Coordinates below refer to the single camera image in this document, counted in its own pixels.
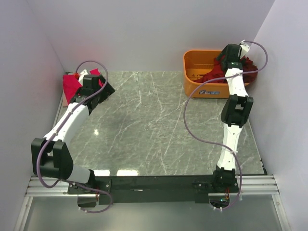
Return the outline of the red t shirt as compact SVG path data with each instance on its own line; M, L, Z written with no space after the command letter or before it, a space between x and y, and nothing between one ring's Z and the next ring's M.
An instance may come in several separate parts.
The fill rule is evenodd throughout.
M201 78L194 80L194 82L197 83L203 83L209 80L210 83L218 83L218 84L224 84L227 83L226 79L219 79L222 77L225 77L225 72L221 69L221 63L216 58L213 59L213 68L210 72L204 74Z

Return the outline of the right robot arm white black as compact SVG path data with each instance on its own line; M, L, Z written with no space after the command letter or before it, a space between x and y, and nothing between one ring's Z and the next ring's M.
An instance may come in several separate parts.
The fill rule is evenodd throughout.
M245 89L241 62L249 49L249 45L243 41L239 45L228 44L216 57L227 78L230 94L221 113L223 146L211 180L213 190L219 193L228 192L237 186L235 171L238 140L253 105L253 98L248 96Z

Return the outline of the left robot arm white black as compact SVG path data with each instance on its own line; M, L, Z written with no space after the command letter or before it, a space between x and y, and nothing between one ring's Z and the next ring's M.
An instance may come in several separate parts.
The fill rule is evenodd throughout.
M103 75L85 75L82 86L78 88L65 114L54 128L43 138L32 141L32 168L39 179L49 177L79 184L84 193L91 193L96 189L94 171L74 164L69 144L97 105L115 92L108 78Z

